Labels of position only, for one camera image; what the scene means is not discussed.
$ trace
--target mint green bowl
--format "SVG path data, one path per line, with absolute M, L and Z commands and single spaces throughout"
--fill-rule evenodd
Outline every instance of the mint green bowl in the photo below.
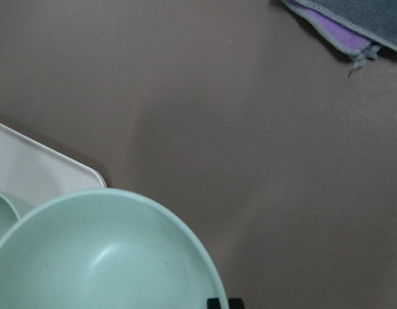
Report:
M 0 308 L 187 309 L 228 301 L 206 249 L 141 195 L 79 191 L 28 213 L 0 240 Z
M 24 200 L 0 191 L 0 239 L 32 206 Z

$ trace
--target dish towel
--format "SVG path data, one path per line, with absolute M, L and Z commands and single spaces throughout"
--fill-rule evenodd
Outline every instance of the dish towel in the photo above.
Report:
M 397 0 L 282 0 L 309 21 L 354 68 L 377 59 L 382 46 L 397 52 Z

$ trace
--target microfiber cloth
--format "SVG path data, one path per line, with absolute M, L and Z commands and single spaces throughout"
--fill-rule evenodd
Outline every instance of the microfiber cloth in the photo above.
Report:
M 376 59 L 382 46 L 397 52 L 397 0 L 282 0 L 307 19 L 355 67 Z

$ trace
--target tray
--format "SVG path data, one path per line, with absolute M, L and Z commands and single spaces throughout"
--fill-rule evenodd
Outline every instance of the tray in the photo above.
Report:
M 96 170 L 0 123 L 0 191 L 36 207 L 64 193 L 105 187 Z

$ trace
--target gray countertop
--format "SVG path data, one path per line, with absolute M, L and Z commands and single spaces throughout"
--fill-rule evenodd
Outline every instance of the gray countertop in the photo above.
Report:
M 247 308 L 397 308 L 397 62 L 278 1 L 0 1 L 0 121 L 144 194 Z

